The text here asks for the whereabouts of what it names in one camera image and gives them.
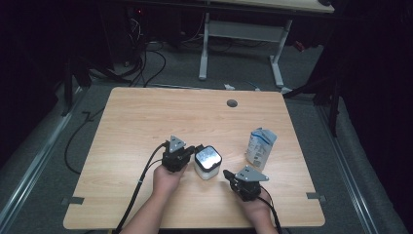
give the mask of wooden table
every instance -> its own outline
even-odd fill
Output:
[[[228,99],[238,106],[229,107]],[[217,176],[202,180],[191,157],[161,227],[250,227],[222,171],[237,173],[248,164],[249,135],[260,127],[278,136],[262,172],[270,180],[261,184],[273,197],[282,227],[323,225],[319,200],[307,198],[315,188],[280,93],[115,88],[73,194],[85,200],[69,205],[64,226],[115,228],[150,155],[174,135],[187,146],[212,145],[223,161]],[[130,217],[150,195],[156,166],[148,171]]]

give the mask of hand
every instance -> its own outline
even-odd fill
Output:
[[[244,215],[255,227],[257,233],[278,233],[272,223],[271,209],[267,204],[259,199],[244,202],[240,196],[236,196]],[[259,196],[271,204],[270,195],[268,195],[264,189],[261,188],[261,194]]]
[[[166,198],[170,197],[178,187],[179,181],[187,167],[188,165],[181,169],[181,171],[172,173],[164,166],[158,166],[154,171],[152,195],[160,195]]]

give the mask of white desk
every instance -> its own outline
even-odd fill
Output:
[[[278,8],[290,11],[305,11],[313,13],[333,13],[334,8],[325,7],[318,0],[208,0],[207,3],[230,3],[247,6]],[[273,56],[270,56],[270,63],[273,69],[274,79],[279,88],[283,87],[282,75],[279,68],[279,59],[282,48],[288,36],[292,20],[287,20],[285,26],[273,27],[257,24],[237,23],[228,21],[210,20],[209,13],[206,13],[204,30],[204,47],[201,54],[200,80],[207,78],[207,45],[209,36],[228,37],[235,39],[246,39],[266,42],[277,42],[278,47]]]

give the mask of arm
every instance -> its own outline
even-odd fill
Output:
[[[164,209],[178,187],[185,169],[186,166],[176,173],[171,173],[162,165],[155,169],[151,196],[124,227],[122,234],[158,233]]]
[[[263,189],[261,189],[260,197],[270,202],[270,196]],[[237,196],[237,201],[242,207],[246,218],[254,226],[257,234],[278,234],[277,229],[271,221],[271,210],[267,204],[258,199],[244,202],[239,196]]]

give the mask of small box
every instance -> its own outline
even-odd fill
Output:
[[[210,179],[218,174],[221,162],[221,155],[207,146],[195,155],[195,171],[202,179]]]

